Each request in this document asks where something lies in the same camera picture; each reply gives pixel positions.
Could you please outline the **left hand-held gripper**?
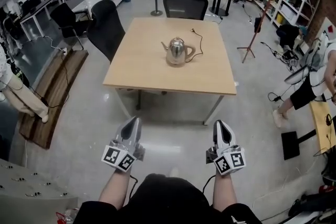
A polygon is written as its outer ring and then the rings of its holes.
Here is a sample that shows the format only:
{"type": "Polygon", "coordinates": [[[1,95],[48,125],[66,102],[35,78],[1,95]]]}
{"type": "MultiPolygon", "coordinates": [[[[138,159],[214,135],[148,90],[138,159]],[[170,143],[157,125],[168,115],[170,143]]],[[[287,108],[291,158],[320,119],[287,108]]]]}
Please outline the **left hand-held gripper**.
{"type": "Polygon", "coordinates": [[[129,142],[130,148],[118,143],[106,145],[101,161],[119,171],[126,173],[135,161],[143,161],[145,148],[139,144],[142,132],[142,121],[132,117],[123,122],[117,129],[115,140],[129,142]]]}

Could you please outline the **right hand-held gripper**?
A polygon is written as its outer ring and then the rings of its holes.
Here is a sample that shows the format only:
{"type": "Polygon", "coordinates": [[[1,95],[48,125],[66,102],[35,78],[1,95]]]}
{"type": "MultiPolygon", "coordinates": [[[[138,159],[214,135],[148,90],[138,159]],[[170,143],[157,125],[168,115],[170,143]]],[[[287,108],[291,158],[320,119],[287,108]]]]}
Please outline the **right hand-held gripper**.
{"type": "Polygon", "coordinates": [[[206,164],[214,163],[220,175],[234,173],[246,166],[244,148],[237,145],[234,131],[222,120],[214,123],[213,142],[216,148],[206,151],[206,164]]]}

